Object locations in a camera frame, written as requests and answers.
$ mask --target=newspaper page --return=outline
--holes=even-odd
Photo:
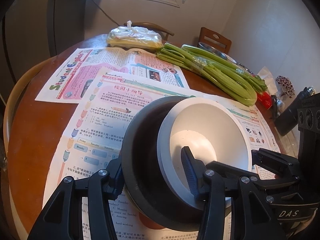
[[[159,60],[142,49],[76,49],[46,82],[36,100],[79,103],[102,67],[189,88],[179,67]]]
[[[244,128],[251,133],[255,130],[257,135],[253,136],[254,142],[250,140],[252,149],[257,148],[258,144],[271,150],[277,147],[276,143],[272,143],[274,137],[269,133],[268,125],[262,122],[255,106],[246,107],[230,99],[133,77],[127,73],[110,72],[104,68],[92,82],[62,134],[50,165],[43,204],[65,176],[81,179],[106,168],[110,160],[118,157],[125,131],[135,114],[151,101],[167,96],[196,96],[215,100],[228,108]],[[116,201],[109,203],[118,238],[189,240],[197,236],[197,232],[145,227],[125,190]],[[231,215],[226,217],[225,222],[224,239],[228,240]],[[90,239],[86,198],[83,199],[83,232],[85,239]]]

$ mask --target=silver bolt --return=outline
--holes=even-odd
[[[70,176],[65,177],[65,178],[63,179],[63,182],[64,182],[64,183],[69,183],[69,182],[71,182],[71,181],[72,181],[72,177],[70,177]]]
[[[249,183],[249,182],[250,182],[250,180],[249,180],[248,177],[242,177],[242,178],[241,178],[241,181],[242,181],[243,183]]]
[[[266,201],[272,203],[273,201],[275,201],[275,199],[273,198],[273,196],[267,196]]]
[[[204,173],[206,175],[208,175],[208,176],[213,176],[214,175],[214,171],[213,170],[206,170]]]
[[[106,175],[108,172],[106,171],[106,170],[100,170],[100,171],[98,171],[98,174],[100,175],[100,176],[104,176],[104,175]]]

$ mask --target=white bowl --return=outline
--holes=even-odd
[[[181,149],[189,146],[204,164],[218,161],[251,171],[249,140],[239,121],[219,103],[205,98],[187,98],[176,104],[163,120],[157,138],[157,157],[169,188],[186,204],[202,210],[189,190],[181,163]],[[226,207],[231,204],[226,198]]]

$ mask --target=wooden table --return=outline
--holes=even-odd
[[[77,106],[76,104],[39,102],[34,99],[54,71],[76,48],[106,46],[106,37],[106,35],[96,36],[57,55],[55,60],[49,62],[30,82],[15,114],[8,150],[9,183],[17,213],[28,233],[42,209],[44,186],[54,152]],[[188,70],[182,71],[191,89],[230,98],[200,76]],[[270,111],[259,102],[257,107],[283,152]]]

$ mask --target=camera lens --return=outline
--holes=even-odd
[[[306,111],[306,123],[307,123],[308,128],[312,127],[312,122],[313,122],[312,113],[311,113],[310,109],[308,109]]]
[[[320,110],[316,113],[316,126],[320,130]]]
[[[299,122],[300,124],[303,124],[303,113],[301,111],[299,113]]]

